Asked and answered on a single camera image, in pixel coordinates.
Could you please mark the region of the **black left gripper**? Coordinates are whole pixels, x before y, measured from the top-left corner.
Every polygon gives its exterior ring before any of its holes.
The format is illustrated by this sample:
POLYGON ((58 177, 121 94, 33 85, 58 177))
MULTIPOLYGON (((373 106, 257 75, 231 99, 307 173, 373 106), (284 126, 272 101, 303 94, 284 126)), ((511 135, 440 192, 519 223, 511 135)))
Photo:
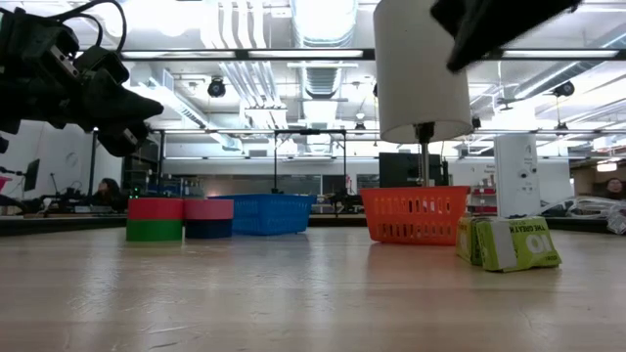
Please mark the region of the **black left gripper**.
POLYGON ((123 87, 130 73, 119 53, 103 48, 101 39, 80 52, 66 25, 76 18, 94 19, 74 9, 28 20, 30 37, 22 61, 36 75, 29 82, 33 103, 52 122, 96 132, 110 154, 133 154, 148 138, 145 120, 161 114, 163 105, 123 87))

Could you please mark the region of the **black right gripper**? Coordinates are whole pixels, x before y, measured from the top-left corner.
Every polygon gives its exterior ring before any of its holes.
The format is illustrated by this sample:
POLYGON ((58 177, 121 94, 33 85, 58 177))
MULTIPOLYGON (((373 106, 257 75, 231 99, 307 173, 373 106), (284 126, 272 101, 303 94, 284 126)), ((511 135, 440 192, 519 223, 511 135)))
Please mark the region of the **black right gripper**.
POLYGON ((575 11, 582 0, 435 0, 432 17, 454 37, 447 68, 458 72, 505 45, 509 37, 575 11))

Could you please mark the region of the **red tape roll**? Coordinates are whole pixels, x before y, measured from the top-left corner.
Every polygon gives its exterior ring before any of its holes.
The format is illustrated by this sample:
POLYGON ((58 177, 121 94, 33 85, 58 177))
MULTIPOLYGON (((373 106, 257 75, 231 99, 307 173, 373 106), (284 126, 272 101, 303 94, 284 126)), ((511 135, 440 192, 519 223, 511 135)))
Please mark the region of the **red tape roll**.
POLYGON ((129 220, 181 220, 184 201, 179 198, 132 198, 128 201, 129 220))

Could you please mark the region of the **green tape roll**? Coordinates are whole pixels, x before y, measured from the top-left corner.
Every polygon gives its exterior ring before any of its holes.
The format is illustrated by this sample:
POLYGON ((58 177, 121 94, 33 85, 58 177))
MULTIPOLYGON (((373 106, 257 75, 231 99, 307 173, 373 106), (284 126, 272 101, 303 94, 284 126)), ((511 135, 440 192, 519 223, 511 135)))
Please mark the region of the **green tape roll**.
POLYGON ((183 239, 182 220, 128 220, 128 242, 179 242, 183 239))

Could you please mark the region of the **pink tape roll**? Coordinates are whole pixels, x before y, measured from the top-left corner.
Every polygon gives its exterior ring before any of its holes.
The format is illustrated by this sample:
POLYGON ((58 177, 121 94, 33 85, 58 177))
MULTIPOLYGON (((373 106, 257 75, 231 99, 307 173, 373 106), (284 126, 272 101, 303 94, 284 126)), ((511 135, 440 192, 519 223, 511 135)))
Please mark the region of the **pink tape roll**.
POLYGON ((185 199, 184 216, 186 220, 232 220, 234 202, 231 199, 185 199))

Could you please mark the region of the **dark blue tape roll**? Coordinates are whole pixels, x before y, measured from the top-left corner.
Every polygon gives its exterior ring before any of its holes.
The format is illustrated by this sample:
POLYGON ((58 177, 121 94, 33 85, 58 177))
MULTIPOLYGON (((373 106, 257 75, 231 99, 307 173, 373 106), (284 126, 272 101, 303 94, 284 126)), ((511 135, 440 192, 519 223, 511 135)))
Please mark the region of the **dark blue tape roll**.
POLYGON ((187 220, 185 222, 185 238, 194 240, 210 240, 230 238, 233 223, 226 220, 187 220))

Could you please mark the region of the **table lamp white shade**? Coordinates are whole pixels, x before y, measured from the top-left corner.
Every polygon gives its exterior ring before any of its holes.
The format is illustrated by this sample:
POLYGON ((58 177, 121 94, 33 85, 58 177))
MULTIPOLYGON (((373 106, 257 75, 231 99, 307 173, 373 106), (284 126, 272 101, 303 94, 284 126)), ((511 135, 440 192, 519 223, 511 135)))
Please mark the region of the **table lamp white shade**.
POLYGON ((453 38, 432 18, 434 0, 380 0, 374 14, 380 138, 421 147, 420 178, 430 185, 428 145, 472 130, 466 74, 446 67, 453 38))

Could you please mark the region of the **person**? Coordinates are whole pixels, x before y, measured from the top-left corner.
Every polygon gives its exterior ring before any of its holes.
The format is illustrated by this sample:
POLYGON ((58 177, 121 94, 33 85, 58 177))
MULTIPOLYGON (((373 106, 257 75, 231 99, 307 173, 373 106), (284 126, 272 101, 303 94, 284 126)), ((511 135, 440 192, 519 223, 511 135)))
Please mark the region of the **person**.
POLYGON ((117 182, 112 178, 103 178, 97 192, 91 197, 90 203, 98 206, 109 206, 113 211, 123 209, 124 197, 117 182))
POLYGON ((604 197, 613 200, 626 200, 626 186, 618 178, 610 178, 605 183, 604 197))

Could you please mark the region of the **small black monitor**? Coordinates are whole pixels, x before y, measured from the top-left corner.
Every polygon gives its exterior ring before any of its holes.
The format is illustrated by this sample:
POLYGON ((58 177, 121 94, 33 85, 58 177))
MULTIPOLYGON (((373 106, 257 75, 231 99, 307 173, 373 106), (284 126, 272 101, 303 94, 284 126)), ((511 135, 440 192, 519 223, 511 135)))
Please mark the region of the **small black monitor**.
POLYGON ((25 192, 33 191, 36 188, 40 159, 30 162, 24 174, 23 190, 25 192))

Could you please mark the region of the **white box device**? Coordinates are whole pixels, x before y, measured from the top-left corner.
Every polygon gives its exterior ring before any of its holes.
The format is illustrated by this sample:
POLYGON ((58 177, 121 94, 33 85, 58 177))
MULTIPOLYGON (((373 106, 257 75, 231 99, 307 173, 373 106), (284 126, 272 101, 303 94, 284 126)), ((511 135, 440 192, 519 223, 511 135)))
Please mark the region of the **white box device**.
POLYGON ((538 157, 534 134, 495 138, 496 196, 499 217, 523 217, 540 207, 538 157))

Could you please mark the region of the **black background monitor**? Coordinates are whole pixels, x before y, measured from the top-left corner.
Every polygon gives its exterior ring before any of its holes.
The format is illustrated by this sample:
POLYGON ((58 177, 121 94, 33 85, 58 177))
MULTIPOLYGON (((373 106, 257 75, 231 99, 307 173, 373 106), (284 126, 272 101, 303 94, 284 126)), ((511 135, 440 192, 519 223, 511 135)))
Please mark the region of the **black background monitor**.
POLYGON ((421 154, 380 153, 379 184, 381 188, 448 186, 448 162, 438 154, 428 156, 428 181, 423 175, 421 154))

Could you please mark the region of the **orange plastic basket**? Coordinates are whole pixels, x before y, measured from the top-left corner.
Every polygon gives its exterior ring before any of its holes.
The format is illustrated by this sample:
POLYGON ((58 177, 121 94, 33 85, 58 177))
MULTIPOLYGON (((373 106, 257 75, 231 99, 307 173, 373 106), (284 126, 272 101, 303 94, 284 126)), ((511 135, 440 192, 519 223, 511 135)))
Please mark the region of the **orange plastic basket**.
POLYGON ((469 192, 468 186, 363 189, 370 237, 375 242, 454 246, 469 192))

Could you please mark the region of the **blue plastic basket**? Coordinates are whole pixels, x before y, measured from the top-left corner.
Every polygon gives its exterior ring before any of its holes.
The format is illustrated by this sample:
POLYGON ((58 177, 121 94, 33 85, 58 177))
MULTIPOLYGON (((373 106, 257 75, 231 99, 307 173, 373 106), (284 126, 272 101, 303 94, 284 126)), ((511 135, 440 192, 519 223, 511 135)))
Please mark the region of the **blue plastic basket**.
POLYGON ((315 196, 253 194, 213 197, 234 202, 233 232, 275 236, 305 232, 315 196))

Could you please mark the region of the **black aluminium table frame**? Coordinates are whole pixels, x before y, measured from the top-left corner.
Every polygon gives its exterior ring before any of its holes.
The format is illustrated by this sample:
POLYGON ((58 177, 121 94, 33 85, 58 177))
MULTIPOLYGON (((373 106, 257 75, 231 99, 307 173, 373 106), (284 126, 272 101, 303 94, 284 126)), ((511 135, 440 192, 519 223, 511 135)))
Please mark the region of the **black aluminium table frame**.
MULTIPOLYGON (((605 220, 578 218, 547 218, 552 230, 608 234, 605 220)), ((0 237, 50 234, 81 230, 99 230, 119 228, 126 225, 126 218, 120 216, 104 217, 64 217, 57 214, 48 218, 0 218, 0 237)), ((362 216, 334 217, 327 215, 311 215, 309 227, 366 227, 366 219, 362 216)))

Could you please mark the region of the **black background rig frame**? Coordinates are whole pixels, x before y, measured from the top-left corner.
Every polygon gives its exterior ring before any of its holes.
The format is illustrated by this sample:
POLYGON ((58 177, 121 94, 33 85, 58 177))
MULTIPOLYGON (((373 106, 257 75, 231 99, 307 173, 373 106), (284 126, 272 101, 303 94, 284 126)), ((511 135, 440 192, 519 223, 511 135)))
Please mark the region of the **black background rig frame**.
POLYGON ((342 175, 342 191, 346 194, 349 193, 347 187, 347 130, 345 129, 314 129, 314 128, 303 128, 303 129, 275 129, 273 130, 273 142, 274 142, 274 151, 273 151, 273 187, 271 189, 271 194, 280 194, 282 191, 278 188, 278 140, 279 137, 283 134, 287 134, 289 136, 293 134, 297 134, 300 136, 317 136, 322 134, 328 134, 332 136, 334 134, 339 134, 342 137, 341 147, 343 148, 343 175, 342 175))

